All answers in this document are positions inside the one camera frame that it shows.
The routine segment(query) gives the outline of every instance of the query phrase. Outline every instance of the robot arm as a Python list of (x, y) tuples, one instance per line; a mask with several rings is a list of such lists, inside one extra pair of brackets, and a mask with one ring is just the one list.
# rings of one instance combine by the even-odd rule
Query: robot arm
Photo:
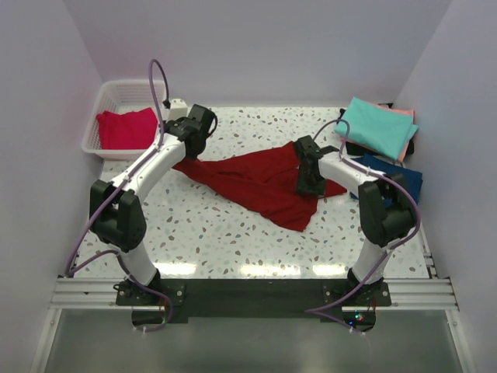
[[(348, 278), (354, 283), (361, 282), (378, 260), (388, 253), (386, 260), (367, 279), (366, 284), (375, 284), (383, 279), (384, 268), (390, 259), (390, 248), (399, 239), (406, 237), (415, 226), (415, 212), (406, 197), (398, 190), (376, 176), (370, 175), (367, 167), (354, 162), (358, 169), (344, 163), (339, 150), (332, 146), (319, 148), (311, 136), (299, 139), (295, 151), (301, 161), (297, 192), (322, 196), (326, 180), (345, 187), (359, 198), (360, 223), (366, 236), (359, 259), (349, 270)], [(384, 175), (374, 170), (375, 175)], [(402, 174), (386, 176), (406, 188)], [(392, 199), (385, 207), (384, 199)]]
[[(205, 149), (207, 138), (210, 136), (209, 129), (214, 120), (217, 118), (212, 111), (198, 105), (193, 105), (187, 115), (186, 104), (182, 100), (174, 99), (167, 123), (164, 124), (162, 145), (159, 146), (158, 135), (150, 148), (133, 165), (108, 183), (97, 180), (90, 190), (91, 216), (117, 185), (127, 181), (115, 200), (95, 220), (91, 231), (102, 242), (119, 250), (122, 263), (140, 284), (153, 288), (152, 281), (160, 280), (160, 275), (150, 261), (143, 243), (147, 224), (141, 204), (155, 184), (176, 163), (184, 158), (196, 159)], [(138, 165), (141, 165), (139, 170), (129, 177), (130, 171)]]

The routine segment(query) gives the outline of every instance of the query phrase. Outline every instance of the white wall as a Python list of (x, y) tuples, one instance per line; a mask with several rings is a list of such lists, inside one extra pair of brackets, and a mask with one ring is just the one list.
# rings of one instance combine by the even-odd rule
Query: white wall
[(497, 371), (496, 19), (494, 0), (454, 0), (396, 101), (416, 110), (426, 234), (482, 372)]
[(101, 79), (61, 0), (0, 2), (0, 371), (30, 367), (99, 162), (80, 141)]
[(204, 104), (391, 102), (450, 0), (64, 0), (104, 80)]

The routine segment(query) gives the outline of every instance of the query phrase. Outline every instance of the terrazzo table surface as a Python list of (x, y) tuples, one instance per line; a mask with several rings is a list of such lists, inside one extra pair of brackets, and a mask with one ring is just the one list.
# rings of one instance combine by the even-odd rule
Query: terrazzo table surface
[[(279, 147), (314, 134), (339, 115), (338, 108), (213, 108), (219, 125), (202, 160)], [(320, 145), (339, 145), (332, 126), (321, 133)], [(110, 180), (131, 162), (106, 161), (102, 180)], [(363, 245), (358, 202), (348, 193), (324, 198), (304, 232), (271, 221), (216, 195), (175, 170), (169, 171), (143, 203), (148, 230), (144, 242), (163, 277), (192, 278), (319, 278), (345, 277)], [(428, 278), (423, 258), (426, 245), (418, 234), (390, 259), (386, 278)], [(106, 248), (89, 233), (79, 263)], [(122, 277), (117, 261), (104, 256), (76, 277)]]

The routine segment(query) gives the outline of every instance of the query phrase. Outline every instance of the teal shirt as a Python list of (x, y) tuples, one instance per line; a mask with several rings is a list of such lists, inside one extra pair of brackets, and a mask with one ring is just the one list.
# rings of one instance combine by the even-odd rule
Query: teal shirt
[[(354, 97), (342, 119), (350, 124), (349, 139), (397, 159), (414, 136), (418, 126), (409, 115), (393, 113)], [(335, 132), (345, 136), (347, 126), (340, 122)]]

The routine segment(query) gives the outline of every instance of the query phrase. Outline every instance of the white plastic basket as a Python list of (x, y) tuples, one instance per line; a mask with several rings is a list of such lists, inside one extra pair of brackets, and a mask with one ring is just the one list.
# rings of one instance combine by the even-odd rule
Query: white plastic basket
[[(155, 81), (155, 93), (160, 103), (165, 100), (164, 82)], [(100, 87), (99, 95), (93, 106), (92, 115), (83, 136), (82, 149), (86, 153), (97, 154), (104, 159), (135, 160), (146, 149), (102, 150), (99, 137), (99, 122), (97, 114), (105, 110), (124, 114), (130, 111), (139, 111), (151, 107), (157, 116), (150, 85), (146, 79), (114, 80), (106, 82)], [(162, 116), (165, 108), (161, 104)]]

